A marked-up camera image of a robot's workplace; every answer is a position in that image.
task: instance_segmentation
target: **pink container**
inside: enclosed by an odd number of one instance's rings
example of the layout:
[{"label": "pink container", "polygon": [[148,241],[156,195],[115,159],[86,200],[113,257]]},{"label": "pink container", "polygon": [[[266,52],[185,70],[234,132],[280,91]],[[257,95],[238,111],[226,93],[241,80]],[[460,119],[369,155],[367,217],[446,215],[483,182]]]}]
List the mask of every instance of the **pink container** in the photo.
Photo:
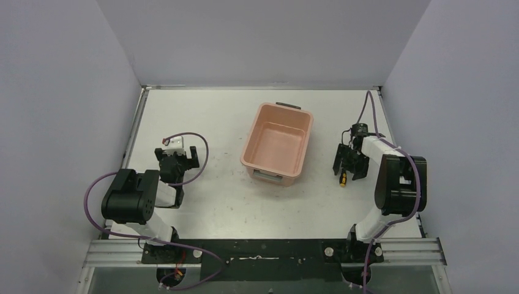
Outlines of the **pink container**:
[{"label": "pink container", "polygon": [[313,115],[277,102],[259,106],[240,158],[252,178],[290,186],[301,175]]}]

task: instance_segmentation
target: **plastic box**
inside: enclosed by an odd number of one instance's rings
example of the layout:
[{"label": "plastic box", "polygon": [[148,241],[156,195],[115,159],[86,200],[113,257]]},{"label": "plastic box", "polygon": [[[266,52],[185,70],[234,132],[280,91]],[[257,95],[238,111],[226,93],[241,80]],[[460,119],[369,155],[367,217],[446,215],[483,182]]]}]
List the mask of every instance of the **plastic box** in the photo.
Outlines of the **plastic box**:
[{"label": "plastic box", "polygon": [[290,186],[301,175],[313,115],[300,107],[259,106],[241,156],[252,178]]}]

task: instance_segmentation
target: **bin handle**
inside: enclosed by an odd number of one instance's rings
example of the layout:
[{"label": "bin handle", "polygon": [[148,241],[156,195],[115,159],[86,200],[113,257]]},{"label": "bin handle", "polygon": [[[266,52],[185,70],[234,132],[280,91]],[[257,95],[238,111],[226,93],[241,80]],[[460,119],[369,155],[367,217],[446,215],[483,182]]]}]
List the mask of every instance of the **bin handle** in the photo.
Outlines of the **bin handle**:
[{"label": "bin handle", "polygon": [[281,106],[286,106],[286,107],[292,107],[292,108],[295,108],[295,109],[301,109],[301,107],[299,106],[295,106],[295,105],[292,105],[292,104],[287,104],[287,103],[283,103],[283,102],[276,102],[277,105],[281,105]]},{"label": "bin handle", "polygon": [[252,175],[257,176],[258,178],[264,178],[264,179],[268,179],[269,181],[275,181],[278,183],[280,183],[281,180],[283,179],[282,176],[267,175],[266,173],[262,173],[261,170],[254,170],[252,172]]}]

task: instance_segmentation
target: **white tabletop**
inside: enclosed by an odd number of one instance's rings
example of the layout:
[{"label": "white tabletop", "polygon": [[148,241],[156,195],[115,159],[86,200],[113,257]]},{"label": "white tabletop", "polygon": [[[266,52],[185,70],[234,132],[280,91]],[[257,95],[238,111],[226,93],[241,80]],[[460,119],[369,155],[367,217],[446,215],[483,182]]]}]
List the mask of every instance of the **white tabletop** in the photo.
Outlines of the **white tabletop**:
[{"label": "white tabletop", "polygon": [[[391,141],[381,101],[375,98],[379,131]],[[138,172],[159,169],[154,149],[162,138],[179,132],[198,132],[209,142],[204,173],[185,185],[179,209],[156,208],[181,238],[346,238],[375,204],[378,167],[370,163],[368,176],[340,187],[332,165],[340,134],[356,122],[365,91],[156,89],[150,90],[129,168]],[[301,177],[282,187],[251,179],[240,163],[247,134],[263,102],[285,102],[314,115]],[[368,104],[361,122],[373,131]],[[200,164],[206,150],[197,137],[184,137],[185,148],[196,146]],[[186,172],[189,179],[198,169]],[[113,224],[116,232],[134,233]],[[415,218],[396,225],[386,238],[420,238]]]}]

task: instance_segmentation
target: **gray wall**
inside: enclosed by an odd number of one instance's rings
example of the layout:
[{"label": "gray wall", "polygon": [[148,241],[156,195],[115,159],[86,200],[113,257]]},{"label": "gray wall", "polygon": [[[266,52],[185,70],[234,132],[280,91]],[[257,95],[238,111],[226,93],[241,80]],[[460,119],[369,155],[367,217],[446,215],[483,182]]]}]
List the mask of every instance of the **gray wall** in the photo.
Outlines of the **gray wall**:
[{"label": "gray wall", "polygon": [[142,84],[381,85],[430,0],[98,0]]},{"label": "gray wall", "polygon": [[73,293],[139,94],[94,0],[0,2],[1,293]]},{"label": "gray wall", "polygon": [[383,87],[456,294],[518,293],[519,2],[432,0]]}]

